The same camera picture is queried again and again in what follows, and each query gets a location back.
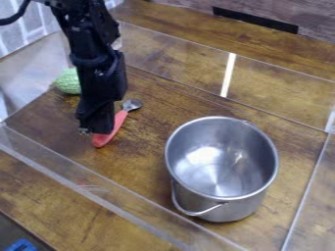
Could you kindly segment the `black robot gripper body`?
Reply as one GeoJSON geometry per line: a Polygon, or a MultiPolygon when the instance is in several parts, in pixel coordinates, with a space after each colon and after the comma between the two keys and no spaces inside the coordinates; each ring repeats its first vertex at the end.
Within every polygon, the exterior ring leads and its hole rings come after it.
{"type": "Polygon", "coordinates": [[[94,59],[80,58],[74,53],[70,57],[82,87],[76,117],[87,120],[100,113],[111,113],[114,102],[123,99],[127,91],[124,54],[110,49],[94,59]]]}

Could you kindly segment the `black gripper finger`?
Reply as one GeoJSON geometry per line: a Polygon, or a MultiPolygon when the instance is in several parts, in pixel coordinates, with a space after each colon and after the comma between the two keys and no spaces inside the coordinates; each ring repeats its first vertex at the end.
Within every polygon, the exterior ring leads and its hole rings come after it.
{"type": "Polygon", "coordinates": [[[106,103],[98,108],[79,103],[76,110],[79,132],[82,134],[111,134],[114,129],[114,104],[106,103]]]}

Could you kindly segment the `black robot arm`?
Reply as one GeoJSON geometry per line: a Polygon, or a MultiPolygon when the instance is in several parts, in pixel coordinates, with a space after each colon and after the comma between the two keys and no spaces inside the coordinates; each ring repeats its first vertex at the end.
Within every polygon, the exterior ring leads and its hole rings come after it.
{"type": "Polygon", "coordinates": [[[70,60],[76,68],[82,94],[76,119],[83,134],[111,134],[114,102],[127,91],[124,54],[111,44],[120,37],[103,0],[70,0],[51,7],[70,43],[70,60]]]}

